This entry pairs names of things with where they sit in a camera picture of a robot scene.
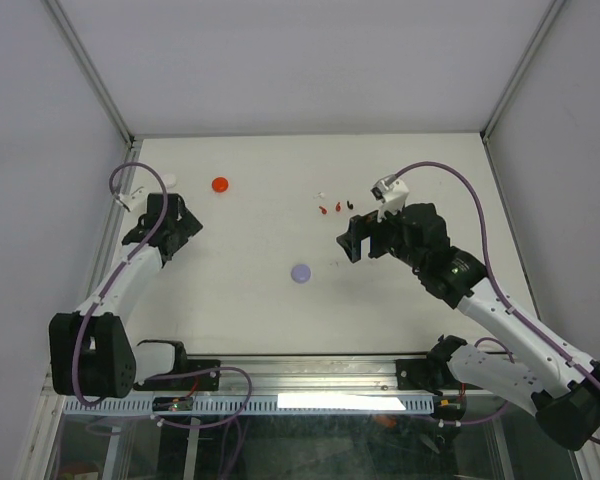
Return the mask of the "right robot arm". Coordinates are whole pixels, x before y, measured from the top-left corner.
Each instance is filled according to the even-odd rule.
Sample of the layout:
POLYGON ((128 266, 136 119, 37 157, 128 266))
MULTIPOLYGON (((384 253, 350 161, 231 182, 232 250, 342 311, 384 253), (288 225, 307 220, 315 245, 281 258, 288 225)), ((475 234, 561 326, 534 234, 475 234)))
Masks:
POLYGON ((370 257, 390 255, 408 265, 429 294, 481 325, 517 358, 514 363, 490 360, 466 341, 449 336, 427 355, 432 383, 449 387, 459 381, 488 390, 533 416, 565 449, 577 451, 593 440, 600 427, 600 359, 526 317, 507 295, 498 294, 486 266, 451 244, 434 205, 355 215, 336 242, 357 262, 363 240, 370 242, 370 257))

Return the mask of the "aluminium mounting rail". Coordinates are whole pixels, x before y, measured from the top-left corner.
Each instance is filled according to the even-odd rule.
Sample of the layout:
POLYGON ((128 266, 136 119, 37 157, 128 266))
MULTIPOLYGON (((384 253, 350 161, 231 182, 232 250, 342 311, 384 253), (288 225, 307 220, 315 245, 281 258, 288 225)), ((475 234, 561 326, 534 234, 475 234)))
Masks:
MULTIPOLYGON (((221 362, 220 367, 209 369, 209 372, 217 371, 221 374, 219 388, 215 392, 227 393, 244 389, 244 376, 248 375, 254 392, 264 395, 281 391, 400 391, 397 388, 395 361, 425 357, 395 359, 386 355, 265 355, 222 358, 187 356, 176 360, 174 367, 186 358, 218 359, 221 362)), ((160 371, 156 374, 149 373, 145 380, 134 379, 133 375, 140 372, 140 361, 132 366, 129 361, 123 360, 113 370, 99 367, 89 361, 79 371, 80 388, 85 397, 124 398, 132 391, 141 392, 133 389, 136 383, 143 384, 149 379, 177 378, 177 375, 168 375, 169 371, 160 371)))

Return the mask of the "aluminium frame post left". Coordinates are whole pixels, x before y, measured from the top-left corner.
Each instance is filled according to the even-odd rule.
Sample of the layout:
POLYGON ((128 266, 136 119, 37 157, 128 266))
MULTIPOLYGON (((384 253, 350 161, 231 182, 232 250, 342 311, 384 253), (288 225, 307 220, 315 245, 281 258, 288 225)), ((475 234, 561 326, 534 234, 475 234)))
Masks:
POLYGON ((118 136, 127 147, 130 147, 134 142, 134 135, 131 133, 127 122, 113 100, 62 2, 58 0, 42 0, 41 4, 61 35, 76 65, 118 136))

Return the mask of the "purple round earbud charging case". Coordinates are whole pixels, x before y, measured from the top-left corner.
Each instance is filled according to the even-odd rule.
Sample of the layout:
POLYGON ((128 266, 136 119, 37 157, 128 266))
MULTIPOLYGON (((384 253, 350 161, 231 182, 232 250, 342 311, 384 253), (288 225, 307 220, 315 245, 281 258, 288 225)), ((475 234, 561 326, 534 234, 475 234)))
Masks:
POLYGON ((312 271, 306 264, 296 264, 292 267, 290 276, 294 282, 304 284, 311 279, 312 271))

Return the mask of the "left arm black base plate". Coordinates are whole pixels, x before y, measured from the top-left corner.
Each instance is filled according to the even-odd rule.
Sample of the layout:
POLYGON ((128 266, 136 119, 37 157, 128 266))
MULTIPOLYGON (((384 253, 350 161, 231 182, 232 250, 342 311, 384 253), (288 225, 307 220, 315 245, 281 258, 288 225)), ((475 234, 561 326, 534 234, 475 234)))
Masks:
POLYGON ((168 372, 168 375, 177 375, 177 378, 149 379, 143 384, 136 383, 135 391, 164 391, 164 392, 189 392, 196 387, 195 392, 215 392, 219 388, 221 374, 209 369, 220 367, 218 359, 190 359, 186 358, 168 372))

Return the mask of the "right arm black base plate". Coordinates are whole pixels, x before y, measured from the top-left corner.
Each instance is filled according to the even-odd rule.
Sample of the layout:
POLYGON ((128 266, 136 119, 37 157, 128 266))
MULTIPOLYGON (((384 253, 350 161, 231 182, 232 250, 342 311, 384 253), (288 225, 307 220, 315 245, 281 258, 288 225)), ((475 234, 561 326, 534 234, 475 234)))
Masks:
POLYGON ((395 373, 400 391, 424 390, 441 396, 445 390, 459 390, 461 386, 445 364, 427 358, 397 359, 395 373))

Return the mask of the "orange round charging case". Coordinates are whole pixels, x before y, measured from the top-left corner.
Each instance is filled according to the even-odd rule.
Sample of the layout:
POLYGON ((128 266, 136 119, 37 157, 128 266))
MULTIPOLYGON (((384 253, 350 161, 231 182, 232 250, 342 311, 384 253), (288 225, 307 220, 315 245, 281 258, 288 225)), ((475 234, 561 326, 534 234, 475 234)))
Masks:
POLYGON ((216 193, 224 193, 229 189, 230 183, 227 178, 218 176, 212 180, 211 187, 216 193))

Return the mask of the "white round charging case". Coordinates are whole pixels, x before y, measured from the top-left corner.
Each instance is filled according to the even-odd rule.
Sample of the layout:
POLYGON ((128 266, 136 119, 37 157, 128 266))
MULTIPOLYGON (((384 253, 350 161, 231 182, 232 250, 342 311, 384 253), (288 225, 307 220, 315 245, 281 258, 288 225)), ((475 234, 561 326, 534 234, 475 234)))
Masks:
POLYGON ((177 184, 177 178, 174 174, 165 174, 162 180, 167 188, 174 188, 177 184))

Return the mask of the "aluminium frame post right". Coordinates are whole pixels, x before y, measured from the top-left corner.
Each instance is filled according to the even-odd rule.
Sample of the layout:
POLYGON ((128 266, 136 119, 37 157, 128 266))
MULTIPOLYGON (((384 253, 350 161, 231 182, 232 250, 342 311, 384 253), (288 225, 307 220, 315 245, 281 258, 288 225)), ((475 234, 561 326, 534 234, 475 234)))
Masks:
POLYGON ((509 104, 513 100, 514 95, 524 80, 528 69, 543 46, 546 38, 552 31, 559 16, 562 14, 568 4, 569 2, 567 0, 551 0, 543 12, 529 41, 525 45, 525 48, 519 60, 517 61, 512 74, 510 75, 503 91, 498 97, 498 100, 496 101, 488 120, 480 131, 480 136, 484 145, 489 144, 491 136, 495 132, 509 104))

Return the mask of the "aluminium frame post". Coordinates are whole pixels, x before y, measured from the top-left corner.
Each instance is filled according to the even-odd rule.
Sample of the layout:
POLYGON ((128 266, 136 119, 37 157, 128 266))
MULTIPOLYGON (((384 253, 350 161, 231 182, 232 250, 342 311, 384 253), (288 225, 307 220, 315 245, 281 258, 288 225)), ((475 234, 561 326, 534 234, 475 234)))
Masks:
POLYGON ((127 122, 113 100, 62 2, 58 0, 42 0, 41 4, 61 35, 76 65, 118 136, 127 147, 130 147, 134 142, 134 135, 131 133, 127 122))
POLYGON ((503 91, 498 97, 498 100, 496 101, 488 120, 480 131, 480 136, 484 145, 489 144, 491 136, 495 132, 509 104, 513 100, 514 95, 524 80, 528 69, 543 46, 546 38, 552 31, 559 16, 562 14, 568 4, 569 2, 567 0, 551 0, 543 12, 529 41, 525 45, 525 48, 519 60, 517 61, 512 74, 510 75, 503 91))

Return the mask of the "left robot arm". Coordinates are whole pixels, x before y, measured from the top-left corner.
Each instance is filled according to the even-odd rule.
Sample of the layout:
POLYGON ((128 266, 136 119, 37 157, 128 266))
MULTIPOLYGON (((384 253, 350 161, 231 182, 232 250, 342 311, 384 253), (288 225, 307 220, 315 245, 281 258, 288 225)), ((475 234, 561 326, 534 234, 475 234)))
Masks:
POLYGON ((202 224, 177 193, 151 193, 146 212, 122 240, 117 265, 76 310, 49 323, 54 391, 73 396, 78 385, 86 402, 124 398, 156 377, 178 388, 189 377, 180 341, 143 340, 133 346, 125 324, 146 286, 202 224))

